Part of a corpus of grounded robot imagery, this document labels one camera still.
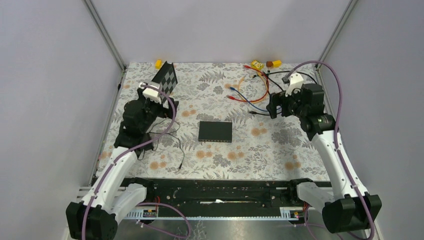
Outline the black power adapter with cord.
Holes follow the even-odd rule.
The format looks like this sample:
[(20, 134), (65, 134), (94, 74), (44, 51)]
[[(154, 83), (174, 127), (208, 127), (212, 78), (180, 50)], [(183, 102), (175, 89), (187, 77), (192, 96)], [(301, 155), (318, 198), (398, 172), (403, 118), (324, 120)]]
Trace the black power adapter with cord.
[(186, 153), (183, 148), (183, 141), (178, 137), (181, 125), (176, 122), (169, 132), (153, 142), (153, 149), (146, 150), (141, 154), (137, 162), (138, 174), (149, 172), (183, 172), (183, 163)]

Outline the black network switch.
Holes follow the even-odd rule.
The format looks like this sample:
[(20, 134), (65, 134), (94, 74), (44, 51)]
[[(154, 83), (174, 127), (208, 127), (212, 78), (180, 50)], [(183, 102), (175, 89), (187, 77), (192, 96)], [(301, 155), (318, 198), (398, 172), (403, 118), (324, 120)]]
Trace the black network switch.
[(233, 141), (233, 124), (224, 121), (200, 121), (198, 141), (231, 143)]

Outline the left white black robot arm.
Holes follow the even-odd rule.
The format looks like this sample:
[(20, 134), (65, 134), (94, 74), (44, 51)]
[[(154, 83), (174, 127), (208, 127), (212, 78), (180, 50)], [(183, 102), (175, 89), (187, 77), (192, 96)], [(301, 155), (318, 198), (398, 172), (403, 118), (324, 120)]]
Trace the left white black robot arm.
[(75, 240), (112, 240), (118, 225), (138, 204), (152, 204), (155, 192), (146, 183), (131, 183), (116, 197), (122, 181), (141, 153), (153, 149), (148, 130), (157, 118), (175, 120), (178, 101), (164, 107), (145, 97), (127, 102), (110, 160), (80, 202), (70, 202), (65, 214)]

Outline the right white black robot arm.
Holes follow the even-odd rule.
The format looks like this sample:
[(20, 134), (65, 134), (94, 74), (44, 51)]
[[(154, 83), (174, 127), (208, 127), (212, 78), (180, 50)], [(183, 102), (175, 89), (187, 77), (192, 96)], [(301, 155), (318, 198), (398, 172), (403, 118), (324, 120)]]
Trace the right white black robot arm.
[(318, 151), (331, 182), (332, 194), (319, 188), (312, 180), (294, 180), (287, 191), (287, 201), (293, 206), (303, 202), (322, 215), (327, 230), (332, 233), (369, 230), (373, 239), (374, 221), (382, 207), (380, 197), (371, 195), (362, 184), (341, 141), (335, 118), (324, 112), (325, 92), (319, 84), (308, 83), (301, 87), (272, 93), (266, 106), (272, 119), (278, 115), (295, 116), (301, 129)]

